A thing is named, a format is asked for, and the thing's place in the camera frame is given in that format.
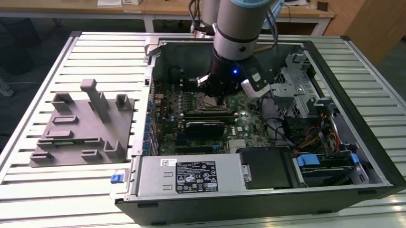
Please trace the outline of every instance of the floor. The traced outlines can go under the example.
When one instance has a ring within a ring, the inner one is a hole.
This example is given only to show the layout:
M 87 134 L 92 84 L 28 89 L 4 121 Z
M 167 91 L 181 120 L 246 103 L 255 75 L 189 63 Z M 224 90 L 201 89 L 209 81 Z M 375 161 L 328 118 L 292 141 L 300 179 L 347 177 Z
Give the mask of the floor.
M 99 32 L 144 32 L 141 20 L 100 20 L 100 19 L 64 19 L 57 28 L 52 19 L 32 19 L 32 23 L 41 39 L 41 44 L 28 48 L 35 61 L 35 68 L 25 74 L 12 76 L 0 68 L 0 77 L 14 91 L 12 97 L 0 96 L 0 151 L 19 121 L 25 113 L 31 100 L 52 67 L 59 52 L 68 39 L 71 31 Z M 188 32 L 189 23 L 177 21 L 155 21 L 156 32 Z M 387 81 L 392 84 L 400 96 L 406 99 L 406 41 L 400 41 L 383 63 L 378 67 Z

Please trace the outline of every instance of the blue latch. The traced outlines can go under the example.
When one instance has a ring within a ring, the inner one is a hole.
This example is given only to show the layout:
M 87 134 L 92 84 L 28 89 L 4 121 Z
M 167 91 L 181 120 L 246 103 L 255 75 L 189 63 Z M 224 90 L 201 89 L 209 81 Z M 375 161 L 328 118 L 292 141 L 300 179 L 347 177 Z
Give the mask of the blue latch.
M 355 164 L 355 165 L 359 164 L 359 159 L 358 159 L 356 154 L 351 153 L 350 156 L 351 156 L 351 159 L 352 159 L 354 164 Z
M 148 142 L 144 142 L 143 145 L 141 145 L 141 148 L 143 148 L 144 150 L 147 150 L 147 149 L 149 148 L 149 143 L 148 143 Z
M 298 158 L 298 165 L 319 165 L 318 156 L 315 154 L 302 154 Z
M 124 183 L 124 174 L 115 174 L 112 175 L 109 182 L 112 184 L 119 184 L 119 183 Z

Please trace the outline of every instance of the aluminum extrusion platform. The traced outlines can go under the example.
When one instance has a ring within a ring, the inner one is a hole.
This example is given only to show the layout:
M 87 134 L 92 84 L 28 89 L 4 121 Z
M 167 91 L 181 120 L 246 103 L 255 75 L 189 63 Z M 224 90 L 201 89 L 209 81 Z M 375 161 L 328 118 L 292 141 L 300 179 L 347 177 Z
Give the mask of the aluminum extrusion platform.
M 31 168 L 29 156 L 45 129 L 55 93 L 69 92 L 87 99 L 79 89 L 92 78 L 105 98 L 127 94 L 135 99 L 128 154 L 141 149 L 137 128 L 144 125 L 149 87 L 144 73 L 144 50 L 159 38 L 191 38 L 189 34 L 77 33 L 68 39 L 51 72 L 0 156 L 0 223 L 19 227 L 139 227 L 115 206 L 127 184 L 111 184 L 129 163 Z M 400 173 L 406 176 L 406 103 L 390 87 L 351 41 L 339 37 L 280 36 L 311 40 L 320 52 Z M 171 227 L 404 227 L 404 192 L 358 203 L 338 213 L 242 219 Z

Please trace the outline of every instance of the sticker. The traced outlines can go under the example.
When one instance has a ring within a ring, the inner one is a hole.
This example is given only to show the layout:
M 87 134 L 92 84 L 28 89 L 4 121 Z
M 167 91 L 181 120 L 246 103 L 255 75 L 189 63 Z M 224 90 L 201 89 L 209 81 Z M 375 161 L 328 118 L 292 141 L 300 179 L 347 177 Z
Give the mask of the sticker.
M 123 10 L 124 13 L 140 13 L 139 10 Z
M 176 192 L 180 194 L 209 191 L 217 191 L 216 163 L 213 161 L 176 163 Z
M 176 159 L 161 159 L 160 166 L 176 166 Z

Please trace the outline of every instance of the power supply label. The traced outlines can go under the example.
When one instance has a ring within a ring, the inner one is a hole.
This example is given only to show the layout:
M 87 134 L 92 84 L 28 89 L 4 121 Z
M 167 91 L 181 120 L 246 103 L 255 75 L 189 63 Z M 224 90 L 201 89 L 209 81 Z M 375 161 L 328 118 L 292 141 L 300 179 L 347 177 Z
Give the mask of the power supply label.
M 193 161 L 176 163 L 176 192 L 217 191 L 216 163 Z

